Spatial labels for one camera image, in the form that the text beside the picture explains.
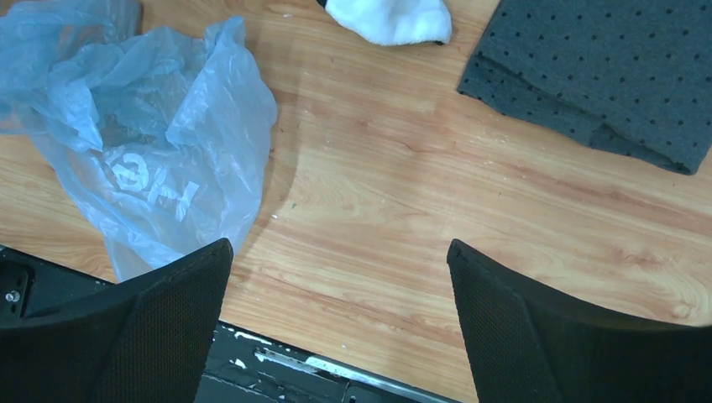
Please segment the screw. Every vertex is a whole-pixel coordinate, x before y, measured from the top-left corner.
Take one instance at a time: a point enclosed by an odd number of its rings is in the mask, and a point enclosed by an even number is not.
[[[9,293],[5,294],[5,301],[7,302],[17,302],[20,301],[20,293],[12,290]]]

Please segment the translucent blue plastic bag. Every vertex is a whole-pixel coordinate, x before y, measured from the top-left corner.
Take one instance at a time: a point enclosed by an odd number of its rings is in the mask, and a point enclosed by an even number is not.
[[[0,134],[24,133],[104,235],[120,280],[243,244],[277,107],[241,18],[134,36],[134,0],[18,3],[0,18]]]

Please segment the wood grain surface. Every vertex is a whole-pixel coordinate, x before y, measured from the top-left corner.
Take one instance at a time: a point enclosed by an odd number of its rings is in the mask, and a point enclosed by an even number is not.
[[[669,173],[458,95],[496,0],[448,4],[451,44],[385,49],[313,0],[144,1],[144,29],[243,15],[280,107],[222,319],[476,401],[445,264],[461,238],[586,301],[712,323],[712,161]],[[114,279],[27,139],[0,138],[0,181],[0,243]]]

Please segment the gray fabric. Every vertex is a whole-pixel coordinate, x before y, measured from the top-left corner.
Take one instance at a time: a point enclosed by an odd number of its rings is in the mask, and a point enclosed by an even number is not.
[[[694,174],[712,144],[712,2],[502,0],[458,90]]]

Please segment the white cloth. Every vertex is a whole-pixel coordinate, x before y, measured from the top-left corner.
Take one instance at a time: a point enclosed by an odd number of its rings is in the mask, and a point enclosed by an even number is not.
[[[325,9],[344,28],[382,46],[447,43],[453,33],[442,0],[328,0]]]

